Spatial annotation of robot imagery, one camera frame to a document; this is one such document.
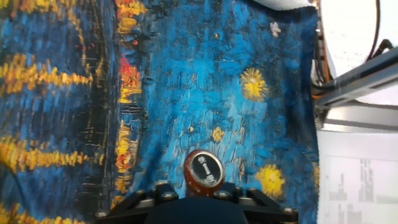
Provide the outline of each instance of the red brushstroke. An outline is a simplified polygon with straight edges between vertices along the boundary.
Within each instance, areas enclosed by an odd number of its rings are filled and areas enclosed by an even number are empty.
[[[138,88],[139,79],[141,76],[137,71],[137,68],[131,66],[126,58],[121,58],[120,62],[121,66],[119,71],[121,75],[122,86],[129,88]]]

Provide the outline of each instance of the white paper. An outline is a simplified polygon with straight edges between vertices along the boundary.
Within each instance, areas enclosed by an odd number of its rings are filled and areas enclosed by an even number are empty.
[[[273,10],[290,10],[305,6],[312,6],[308,0],[254,0]]]
[[[338,77],[365,62],[376,30],[375,0],[322,0],[325,42]]]
[[[383,39],[398,45],[398,1],[380,0],[377,50]],[[373,45],[376,31],[375,0],[322,0],[322,21],[327,60],[333,78],[362,65]],[[398,86],[358,98],[363,103],[398,105]]]
[[[317,134],[318,223],[396,223],[398,134]]]

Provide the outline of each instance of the screw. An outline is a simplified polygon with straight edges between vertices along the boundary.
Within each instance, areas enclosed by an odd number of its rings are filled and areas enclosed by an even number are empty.
[[[162,194],[162,198],[163,199],[171,199],[171,198],[174,198],[176,195],[177,195],[177,193],[175,193],[175,192],[164,192]]]
[[[286,213],[297,213],[299,212],[296,208],[292,208],[292,207],[285,207],[284,208],[284,212]]]
[[[214,192],[213,195],[216,198],[227,198],[229,196],[229,193],[224,190],[219,190],[219,191]]]
[[[95,213],[95,217],[101,218],[101,217],[107,216],[108,214],[109,214],[108,211],[106,211],[106,210],[100,210],[100,211],[98,211],[97,213]]]

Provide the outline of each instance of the printed symbol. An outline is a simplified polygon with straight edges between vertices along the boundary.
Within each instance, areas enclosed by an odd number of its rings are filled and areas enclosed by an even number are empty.
[[[199,157],[198,161],[200,162],[200,164],[202,164],[202,163],[206,162],[206,159],[203,156],[201,156],[201,157]]]
[[[205,182],[206,182],[207,184],[214,184],[214,182],[216,182],[216,180],[214,179],[213,174],[208,175],[207,178],[206,178],[206,180],[205,180]]]

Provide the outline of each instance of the van gogh painting fabric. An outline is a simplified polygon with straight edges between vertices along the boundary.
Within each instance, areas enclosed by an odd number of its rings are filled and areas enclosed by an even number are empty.
[[[183,161],[315,223],[317,16],[247,0],[0,1],[0,223],[90,223]]]

